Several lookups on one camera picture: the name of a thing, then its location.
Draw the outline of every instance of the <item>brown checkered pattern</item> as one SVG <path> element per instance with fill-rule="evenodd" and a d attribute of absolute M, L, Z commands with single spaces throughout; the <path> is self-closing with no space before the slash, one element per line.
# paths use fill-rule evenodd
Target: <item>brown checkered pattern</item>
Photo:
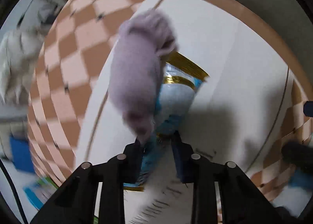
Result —
<path fill-rule="evenodd" d="M 74 168 L 92 88 L 122 22 L 144 0 L 69 0 L 47 35 L 30 90 L 29 139 L 38 175 L 57 185 Z"/>
<path fill-rule="evenodd" d="M 310 140 L 312 119 L 303 114 L 303 104 L 307 99 L 300 89 L 301 86 L 294 80 L 291 90 L 292 106 L 286 111 L 277 140 L 263 160 L 263 169 L 251 177 L 269 201 L 281 193 L 295 171 L 293 165 L 282 160 L 281 147 L 293 139 L 303 144 L 308 144 Z"/>

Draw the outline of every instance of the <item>plastic wrapper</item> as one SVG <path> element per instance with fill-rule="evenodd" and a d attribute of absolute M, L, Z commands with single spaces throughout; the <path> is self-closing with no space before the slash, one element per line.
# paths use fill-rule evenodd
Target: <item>plastic wrapper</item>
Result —
<path fill-rule="evenodd" d="M 143 191 L 143 185 L 162 157 L 187 114 L 194 97 L 209 75 L 178 52 L 170 54 L 164 68 L 163 84 L 156 100 L 155 129 L 144 146 L 140 175 L 135 184 L 124 184 L 124 189 Z"/>

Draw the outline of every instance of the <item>round table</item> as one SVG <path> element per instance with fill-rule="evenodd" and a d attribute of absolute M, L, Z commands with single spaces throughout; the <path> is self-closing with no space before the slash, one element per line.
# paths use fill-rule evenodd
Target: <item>round table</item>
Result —
<path fill-rule="evenodd" d="M 273 200 L 293 173 L 281 160 L 282 144 L 309 142 L 313 127 L 302 108 L 313 92 L 283 40 L 235 0 L 69 0 L 46 37 L 30 91 L 37 174 L 61 185 L 83 161 L 106 162 L 134 141 L 107 88 L 119 26 L 150 8 L 170 18 L 178 51 L 210 75 L 181 126 L 182 140 L 214 162 L 236 162 Z M 125 194 L 126 220 L 164 197 L 167 186 L 179 187 L 184 193 L 178 201 L 188 201 L 192 188 L 175 181 L 167 151 L 145 192 Z M 169 211 L 177 210 L 176 221 L 190 215 L 190 201 L 162 200 L 173 202 Z M 166 213 L 150 221 L 163 218 L 172 221 Z"/>

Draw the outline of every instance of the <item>white cloth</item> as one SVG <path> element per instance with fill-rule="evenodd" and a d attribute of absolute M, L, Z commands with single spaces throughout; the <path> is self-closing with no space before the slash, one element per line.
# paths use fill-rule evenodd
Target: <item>white cloth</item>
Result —
<path fill-rule="evenodd" d="M 26 105 L 43 44 L 36 30 L 12 30 L 0 44 L 0 96 L 5 104 Z"/>

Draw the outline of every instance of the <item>brown table edge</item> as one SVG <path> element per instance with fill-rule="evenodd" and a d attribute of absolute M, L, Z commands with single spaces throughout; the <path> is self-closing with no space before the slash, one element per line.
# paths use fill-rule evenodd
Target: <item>brown table edge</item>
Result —
<path fill-rule="evenodd" d="M 284 40 L 266 22 L 235 0 L 205 0 L 233 15 L 261 36 L 285 61 L 300 82 L 306 96 L 313 100 L 313 88 L 302 66 Z"/>

